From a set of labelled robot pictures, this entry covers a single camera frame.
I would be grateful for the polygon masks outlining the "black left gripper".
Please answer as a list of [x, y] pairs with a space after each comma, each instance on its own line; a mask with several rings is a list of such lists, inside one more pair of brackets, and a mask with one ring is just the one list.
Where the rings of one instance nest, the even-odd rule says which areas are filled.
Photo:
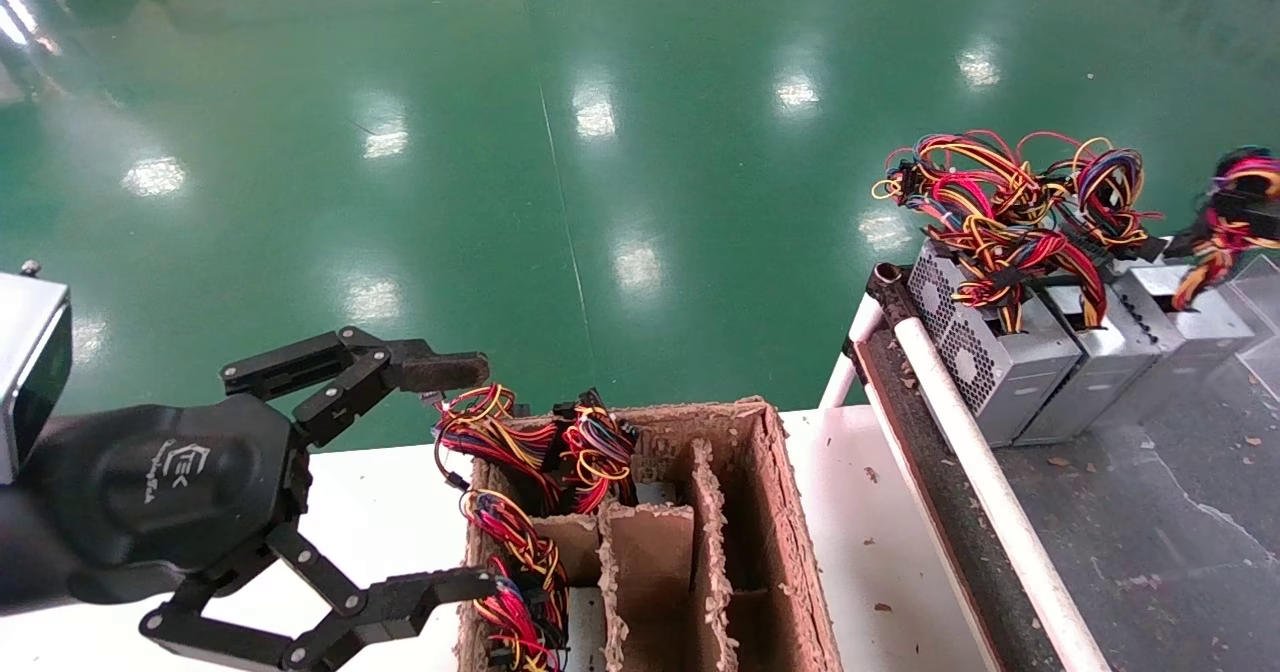
[[[436, 608], [494, 596], [497, 577], [458, 567], [357, 588], [297, 530], [311, 484], [306, 447], [325, 447], [393, 390], [442, 397], [489, 378], [475, 349], [440, 353], [421, 338], [342, 326], [229, 364], [229, 398], [212, 406], [56, 417], [26, 462], [26, 600], [174, 591], [140, 634], [241, 671], [338, 671], [367, 646], [417, 637]], [[297, 390], [311, 396], [292, 421], [264, 403]], [[326, 603], [314, 627], [288, 637], [205, 616], [275, 561]]]

